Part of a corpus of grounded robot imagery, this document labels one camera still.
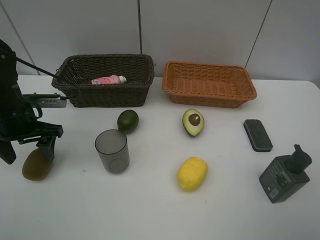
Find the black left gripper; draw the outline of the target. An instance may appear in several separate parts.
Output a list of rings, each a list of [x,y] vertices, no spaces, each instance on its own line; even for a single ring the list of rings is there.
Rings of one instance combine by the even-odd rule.
[[[48,162],[53,162],[56,138],[64,131],[61,125],[38,121],[42,115],[41,107],[32,101],[0,101],[0,158],[8,165],[17,158],[11,142],[25,144],[33,137],[41,139],[36,146]]]

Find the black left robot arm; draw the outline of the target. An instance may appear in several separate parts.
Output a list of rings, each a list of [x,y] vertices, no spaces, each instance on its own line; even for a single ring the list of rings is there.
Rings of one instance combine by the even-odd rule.
[[[4,42],[0,42],[0,158],[11,165],[17,158],[13,141],[20,145],[37,142],[36,146],[51,163],[55,158],[56,138],[64,131],[61,125],[39,121],[46,100],[59,94],[23,95],[18,85],[17,62],[35,68],[16,56]]]

